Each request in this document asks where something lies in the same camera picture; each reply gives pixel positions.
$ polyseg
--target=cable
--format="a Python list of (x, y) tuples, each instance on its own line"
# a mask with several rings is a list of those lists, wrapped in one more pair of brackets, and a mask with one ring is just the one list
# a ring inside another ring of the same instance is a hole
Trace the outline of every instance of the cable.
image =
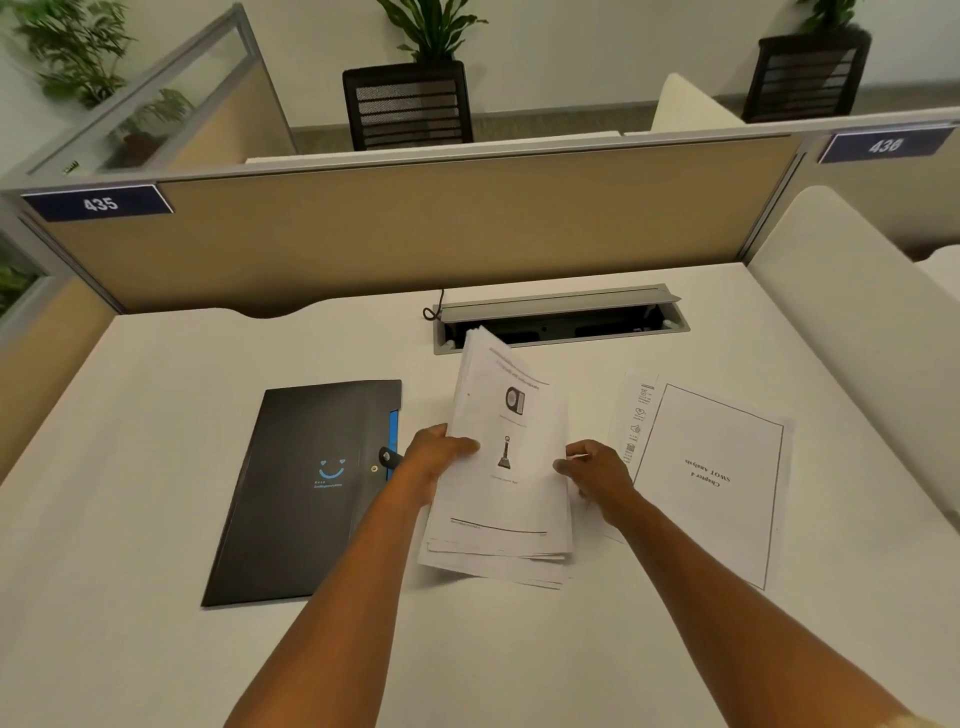
[(423, 318), (427, 321), (436, 321), (440, 318), (440, 312), (444, 310), (444, 293), (446, 292), (445, 288), (440, 289), (440, 300), (437, 302), (437, 311), (434, 311), (430, 308), (425, 308), (423, 310)]

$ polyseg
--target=printed document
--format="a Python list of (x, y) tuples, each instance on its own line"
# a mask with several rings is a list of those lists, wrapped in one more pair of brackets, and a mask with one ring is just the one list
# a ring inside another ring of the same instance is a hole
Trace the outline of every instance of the printed document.
[(776, 566), (792, 442), (786, 418), (638, 375), (624, 379), (609, 435), (634, 487), (760, 589)]
[(419, 561), (559, 589), (573, 551), (564, 457), (566, 398), (483, 328), (464, 346), (447, 433), (480, 450), (441, 477)]

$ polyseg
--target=white desk surface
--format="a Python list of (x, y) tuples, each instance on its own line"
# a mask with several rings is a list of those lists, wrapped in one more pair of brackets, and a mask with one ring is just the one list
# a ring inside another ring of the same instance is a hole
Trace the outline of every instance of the white desk surface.
[[(743, 266), (447, 300), (661, 282), (690, 333), (523, 351), (567, 387), (570, 439), (605, 436), (634, 365), (796, 418), (772, 598), (914, 710), (960, 724), (960, 536)], [(0, 487), (0, 725), (220, 725), (301, 606), (199, 606), (263, 390), (402, 378), (404, 448), (448, 417), (460, 364), (433, 354), (420, 316), (437, 293), (272, 321), (118, 317)], [(722, 726), (640, 566), (596, 525), (578, 512), (560, 592), (411, 556), (379, 725)]]

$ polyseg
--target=forearm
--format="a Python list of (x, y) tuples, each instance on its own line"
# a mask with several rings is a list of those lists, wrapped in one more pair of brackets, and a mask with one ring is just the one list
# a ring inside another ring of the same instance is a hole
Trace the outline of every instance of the forearm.
[(875, 728), (908, 714), (639, 494), (607, 516), (650, 576), (732, 728)]
[(227, 722), (229, 728), (373, 726), (400, 583), (420, 505), (401, 472), (307, 602)]

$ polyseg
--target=black document folder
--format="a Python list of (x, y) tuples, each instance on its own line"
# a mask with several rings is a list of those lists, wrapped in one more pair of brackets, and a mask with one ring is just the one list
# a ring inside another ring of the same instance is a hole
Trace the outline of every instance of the black document folder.
[(400, 381), (267, 390), (204, 607), (312, 595), (387, 482)]

